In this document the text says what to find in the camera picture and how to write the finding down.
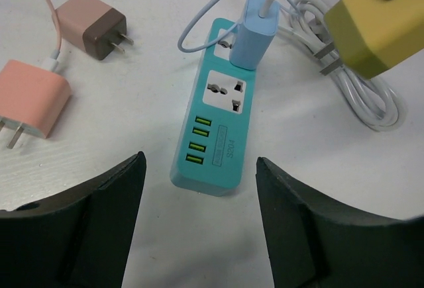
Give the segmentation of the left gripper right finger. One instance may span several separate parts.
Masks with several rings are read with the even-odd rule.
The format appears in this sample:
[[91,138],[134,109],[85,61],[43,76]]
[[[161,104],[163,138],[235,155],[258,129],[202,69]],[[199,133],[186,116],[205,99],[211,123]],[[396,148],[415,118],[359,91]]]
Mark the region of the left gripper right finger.
[[267,158],[256,186],[275,287],[422,287],[423,218],[344,204]]

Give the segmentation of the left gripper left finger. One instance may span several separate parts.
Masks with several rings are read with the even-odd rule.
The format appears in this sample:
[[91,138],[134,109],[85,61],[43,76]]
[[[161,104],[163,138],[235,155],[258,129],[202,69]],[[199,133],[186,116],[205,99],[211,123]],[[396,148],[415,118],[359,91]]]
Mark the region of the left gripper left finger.
[[145,175],[139,152],[75,187],[1,211],[1,286],[120,287]]

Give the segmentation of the yellow charger plug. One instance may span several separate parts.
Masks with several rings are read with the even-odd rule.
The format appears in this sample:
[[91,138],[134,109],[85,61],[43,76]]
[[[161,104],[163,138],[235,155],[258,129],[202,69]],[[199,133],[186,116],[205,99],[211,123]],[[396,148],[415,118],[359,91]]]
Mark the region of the yellow charger plug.
[[423,49],[423,0],[339,0],[322,21],[341,62],[365,79]]

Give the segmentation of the teal power strip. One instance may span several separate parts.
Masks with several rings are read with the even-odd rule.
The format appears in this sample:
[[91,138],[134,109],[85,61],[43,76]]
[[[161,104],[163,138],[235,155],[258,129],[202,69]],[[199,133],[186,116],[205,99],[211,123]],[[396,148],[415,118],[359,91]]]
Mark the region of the teal power strip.
[[239,186],[256,73],[229,62],[234,34],[203,51],[170,170],[176,186],[213,196]]

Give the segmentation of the light blue charger plug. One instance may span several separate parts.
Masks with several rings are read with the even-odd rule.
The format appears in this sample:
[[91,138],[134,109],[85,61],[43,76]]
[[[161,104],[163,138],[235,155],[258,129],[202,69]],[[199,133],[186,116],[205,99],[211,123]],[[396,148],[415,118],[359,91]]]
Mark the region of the light blue charger plug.
[[232,65],[255,70],[278,30],[280,6],[273,1],[265,17],[260,10],[266,0],[246,0],[229,54]]

